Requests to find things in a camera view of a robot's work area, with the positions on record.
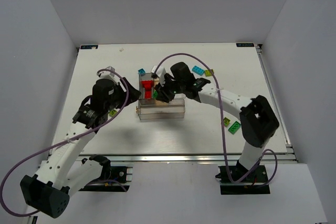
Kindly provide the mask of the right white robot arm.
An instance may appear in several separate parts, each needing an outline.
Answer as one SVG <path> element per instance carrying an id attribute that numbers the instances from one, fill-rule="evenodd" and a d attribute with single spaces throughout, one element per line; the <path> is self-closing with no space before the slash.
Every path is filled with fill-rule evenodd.
<path id="1" fill-rule="evenodd" d="M 212 105 L 239 119 L 245 145 L 236 166 L 243 173 L 252 169 L 279 127 L 279 121 L 265 97 L 242 97 L 219 89 L 208 79 L 196 78 L 183 62 L 174 64 L 171 74 L 161 66 L 154 66 L 151 74 L 159 79 L 155 86 L 157 100 L 169 103 L 177 94 L 184 94 L 188 99 Z"/>

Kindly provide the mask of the long green lego brick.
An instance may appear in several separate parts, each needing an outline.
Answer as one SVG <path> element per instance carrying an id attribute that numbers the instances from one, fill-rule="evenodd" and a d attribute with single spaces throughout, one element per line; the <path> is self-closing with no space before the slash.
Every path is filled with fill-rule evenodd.
<path id="1" fill-rule="evenodd" d="M 241 124 L 238 121 L 235 121 L 229 128 L 228 132 L 235 134 L 241 128 Z"/>

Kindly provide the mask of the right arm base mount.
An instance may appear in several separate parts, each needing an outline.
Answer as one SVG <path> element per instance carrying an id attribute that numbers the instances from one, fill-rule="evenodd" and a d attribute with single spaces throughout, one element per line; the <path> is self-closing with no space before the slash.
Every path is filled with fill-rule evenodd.
<path id="1" fill-rule="evenodd" d="M 267 171 L 264 165 L 258 165 L 247 177 L 238 184 L 232 183 L 227 175 L 226 166 L 218 167 L 219 173 L 215 179 L 220 184 L 221 195 L 269 195 Z"/>

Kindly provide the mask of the long cyan lego brick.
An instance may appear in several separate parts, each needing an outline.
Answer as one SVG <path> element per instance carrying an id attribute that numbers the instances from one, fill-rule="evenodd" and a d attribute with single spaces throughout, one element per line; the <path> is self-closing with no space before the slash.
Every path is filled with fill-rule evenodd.
<path id="1" fill-rule="evenodd" d="M 202 75 L 204 74 L 204 72 L 205 72 L 204 69 L 202 69 L 202 68 L 200 68 L 200 67 L 198 67 L 198 66 L 194 66 L 194 67 L 192 68 L 192 71 L 193 71 L 194 73 L 196 73 L 197 75 L 199 75 L 199 76 L 202 76 Z"/>

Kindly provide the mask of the red lego brick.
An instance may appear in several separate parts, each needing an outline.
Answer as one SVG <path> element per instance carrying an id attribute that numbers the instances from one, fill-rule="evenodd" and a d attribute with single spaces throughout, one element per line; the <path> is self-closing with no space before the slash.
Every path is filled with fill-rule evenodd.
<path id="1" fill-rule="evenodd" d="M 153 80 L 145 80 L 141 81 L 142 87 L 145 90 L 152 90 L 152 87 L 154 86 L 154 81 Z"/>
<path id="2" fill-rule="evenodd" d="M 145 99 L 152 99 L 152 90 L 145 90 Z"/>

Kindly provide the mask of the small green lego brick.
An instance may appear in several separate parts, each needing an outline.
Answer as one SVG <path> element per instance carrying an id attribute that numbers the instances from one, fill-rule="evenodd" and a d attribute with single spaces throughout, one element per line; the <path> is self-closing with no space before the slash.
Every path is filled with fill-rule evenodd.
<path id="1" fill-rule="evenodd" d="M 155 90 L 154 92 L 153 92 L 153 99 L 156 99 L 158 97 L 158 92 Z"/>

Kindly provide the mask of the small cyan lego brick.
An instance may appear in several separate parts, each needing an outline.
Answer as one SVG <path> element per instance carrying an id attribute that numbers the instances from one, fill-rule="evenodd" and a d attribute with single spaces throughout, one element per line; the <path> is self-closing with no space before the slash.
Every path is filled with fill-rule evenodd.
<path id="1" fill-rule="evenodd" d="M 144 74 L 146 74 L 146 72 L 143 68 L 141 68 L 141 69 L 138 70 L 138 74 L 139 75 L 144 75 Z"/>

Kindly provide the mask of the lime lego brick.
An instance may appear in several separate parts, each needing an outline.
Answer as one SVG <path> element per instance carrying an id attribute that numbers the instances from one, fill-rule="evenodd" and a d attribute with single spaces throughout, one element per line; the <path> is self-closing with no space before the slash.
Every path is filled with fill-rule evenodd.
<path id="1" fill-rule="evenodd" d="M 214 74 L 214 70 L 213 69 L 210 69 L 210 70 L 207 69 L 207 70 L 204 71 L 204 75 L 206 77 L 211 77 L 213 74 Z"/>
<path id="2" fill-rule="evenodd" d="M 227 118 L 227 117 L 225 117 L 225 118 L 223 119 L 223 122 L 224 122 L 224 126 L 225 126 L 225 127 L 228 127 L 229 124 L 230 124 L 230 119 Z"/>
<path id="3" fill-rule="evenodd" d="M 111 117 L 114 117 L 117 113 L 118 113 L 118 111 L 115 110 L 115 109 L 113 109 L 113 110 L 111 110 L 111 111 L 109 112 L 109 115 L 110 115 Z"/>

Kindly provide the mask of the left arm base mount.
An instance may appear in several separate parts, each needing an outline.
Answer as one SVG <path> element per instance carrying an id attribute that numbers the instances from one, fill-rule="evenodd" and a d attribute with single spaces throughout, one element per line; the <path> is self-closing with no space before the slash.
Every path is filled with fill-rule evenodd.
<path id="1" fill-rule="evenodd" d="M 112 165 L 110 160 L 100 155 L 83 158 L 81 160 L 82 165 L 88 160 L 96 161 L 102 165 L 102 172 L 100 177 L 94 179 L 79 191 L 126 193 L 129 190 L 129 183 L 132 181 L 133 167 Z"/>

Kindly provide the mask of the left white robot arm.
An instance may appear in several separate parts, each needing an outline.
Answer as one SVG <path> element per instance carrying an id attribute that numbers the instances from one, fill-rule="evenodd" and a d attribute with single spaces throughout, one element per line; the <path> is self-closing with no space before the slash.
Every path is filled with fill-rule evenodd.
<path id="1" fill-rule="evenodd" d="M 109 112 L 113 109 L 120 111 L 140 96 L 141 92 L 126 78 L 122 78 L 121 83 L 111 79 L 97 80 L 92 94 L 82 101 L 74 115 L 64 144 L 54 150 L 33 176 L 26 175 L 20 181 L 26 204 L 57 218 L 65 211 L 74 193 L 90 182 L 110 179 L 111 162 L 101 155 L 90 156 L 74 172 L 70 169 L 84 147 L 108 121 Z"/>

